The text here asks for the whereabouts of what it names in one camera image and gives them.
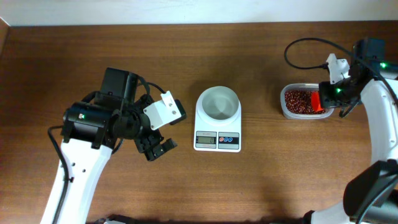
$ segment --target wooden surface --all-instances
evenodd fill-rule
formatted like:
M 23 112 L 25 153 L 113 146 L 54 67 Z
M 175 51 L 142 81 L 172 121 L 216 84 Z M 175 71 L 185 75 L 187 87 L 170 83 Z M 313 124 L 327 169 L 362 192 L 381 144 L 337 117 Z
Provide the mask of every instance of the wooden surface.
M 346 184 L 370 163 L 366 113 L 346 119 L 283 117 L 280 91 L 328 80 L 283 59 L 287 44 L 323 37 L 346 48 L 366 36 L 386 41 L 398 60 L 398 22 L 304 22 L 182 26 L 11 28 L 0 61 L 0 222 L 38 223 L 58 164 L 46 135 L 62 114 L 98 90 L 106 67 L 130 70 L 183 103 L 188 118 L 161 129 L 178 147 L 147 162 L 132 141 L 112 156 L 98 182 L 88 221 L 112 213 L 141 219 L 256 221 L 301 217 L 341 200 Z M 322 44 L 290 52 L 301 65 L 323 63 Z M 225 85 L 242 104 L 242 151 L 193 149 L 195 103 Z M 152 93 L 160 99 L 155 89 Z
M 0 18 L 0 57 L 8 34 L 8 25 Z

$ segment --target digital kitchen scale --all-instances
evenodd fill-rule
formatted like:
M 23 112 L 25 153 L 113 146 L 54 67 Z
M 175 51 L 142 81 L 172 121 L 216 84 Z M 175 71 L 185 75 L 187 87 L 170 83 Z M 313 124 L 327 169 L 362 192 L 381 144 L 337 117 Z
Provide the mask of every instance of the digital kitchen scale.
M 241 103 L 233 90 L 216 86 L 197 101 L 193 148 L 197 151 L 241 150 Z

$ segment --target red beans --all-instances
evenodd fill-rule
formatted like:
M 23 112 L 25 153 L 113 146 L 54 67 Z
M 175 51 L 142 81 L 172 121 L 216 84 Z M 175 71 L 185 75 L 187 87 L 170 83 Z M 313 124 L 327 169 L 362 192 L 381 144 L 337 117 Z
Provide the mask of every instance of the red beans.
M 323 114 L 325 110 L 315 112 L 311 105 L 311 94 L 314 91 L 289 90 L 285 92 L 287 109 L 295 114 Z

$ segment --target plastic container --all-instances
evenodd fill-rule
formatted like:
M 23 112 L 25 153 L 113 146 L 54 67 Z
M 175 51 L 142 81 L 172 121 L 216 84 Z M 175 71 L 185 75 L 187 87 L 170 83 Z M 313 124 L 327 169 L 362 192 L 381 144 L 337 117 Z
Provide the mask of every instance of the plastic container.
M 287 85 L 280 93 L 280 105 L 282 106 L 282 111 L 287 119 L 323 119 L 329 117 L 334 109 L 326 109 L 323 114 L 295 114 L 290 112 L 286 107 L 285 102 L 285 92 L 289 90 L 302 90 L 302 91 L 319 91 L 318 84 L 312 83 L 296 83 Z

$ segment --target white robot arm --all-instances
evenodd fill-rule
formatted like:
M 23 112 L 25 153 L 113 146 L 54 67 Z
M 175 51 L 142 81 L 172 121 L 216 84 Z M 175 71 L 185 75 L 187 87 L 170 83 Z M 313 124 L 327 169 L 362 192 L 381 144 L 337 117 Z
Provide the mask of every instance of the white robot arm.
M 387 80 L 398 93 L 398 81 Z M 382 81 L 371 80 L 361 92 L 361 100 L 368 114 L 372 142 L 371 164 L 377 161 L 398 161 L 398 115 L 394 100 Z M 312 214 L 311 224 L 349 224 L 343 202 L 316 211 Z
M 359 101 L 364 104 L 371 134 L 371 166 L 348 184 L 343 201 L 324 210 L 308 212 L 302 220 L 306 224 L 398 222 L 398 206 L 391 202 L 395 197 L 391 193 L 398 182 L 398 67 L 380 61 L 384 56 L 384 42 L 381 40 L 359 41 L 353 51 L 355 57 L 368 59 L 366 63 L 376 68 L 384 81 L 372 77 L 369 69 L 362 62 L 356 62 L 356 58 L 352 61 L 357 64 L 351 65 L 350 69 L 346 59 L 337 59 L 330 54 L 326 61 L 330 81 L 320 83 L 320 101 L 324 108 L 346 104 L 348 112 Z M 347 114 L 342 110 L 340 116 Z
M 134 102 L 138 80 L 147 94 Z M 153 102 L 146 84 L 136 74 L 108 68 L 101 91 L 91 93 L 65 112 L 64 125 L 58 127 L 63 135 L 60 149 L 49 129 L 61 160 L 41 224 L 86 222 L 98 179 L 123 139 L 134 140 L 148 161 L 177 146 L 171 139 L 160 144 L 164 138 L 158 128 L 185 119 L 185 111 L 169 91 L 148 83 L 162 92 L 162 100 Z M 121 140 L 114 148 L 117 138 Z

